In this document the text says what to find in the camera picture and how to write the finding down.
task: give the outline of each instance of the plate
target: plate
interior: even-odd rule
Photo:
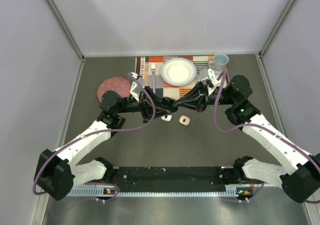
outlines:
[[[175,57],[166,61],[161,68],[163,79],[174,86],[187,85],[195,79],[196,75],[196,66],[182,57]]]
[[[98,92],[96,93],[100,103],[102,102],[102,96],[107,91],[115,91],[121,97],[126,98],[130,96],[131,85],[128,80],[122,77],[112,77],[105,80],[98,87]]]

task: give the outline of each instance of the wall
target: wall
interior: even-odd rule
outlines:
[[[298,0],[265,56],[291,140],[320,152],[320,0]]]
[[[0,224],[27,224],[40,153],[58,146],[79,59],[45,0],[0,0]]]
[[[288,0],[54,0],[86,56],[260,51]]]

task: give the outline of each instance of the red plate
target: red plate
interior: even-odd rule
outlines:
[[[131,85],[130,82],[123,77],[112,77],[105,80],[98,88],[97,96],[100,103],[102,102],[102,96],[107,91],[115,91],[121,97],[126,98],[130,96]]]

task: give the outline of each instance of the fork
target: fork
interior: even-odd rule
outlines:
[[[153,93],[156,94],[156,63],[151,63],[151,73],[152,73],[152,82],[153,82]]]

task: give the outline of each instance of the placemat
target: placemat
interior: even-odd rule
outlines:
[[[184,86],[174,86],[168,84],[161,76],[161,67],[163,64],[173,58],[188,59],[195,65],[196,76],[195,79]],[[213,61],[214,56],[139,56],[136,58],[135,73],[139,74],[146,81],[146,86],[153,89],[153,75],[151,72],[151,63],[155,64],[155,94],[160,97],[169,97],[172,99],[179,99],[186,95],[197,82],[200,81],[200,70],[208,68],[208,61]]]

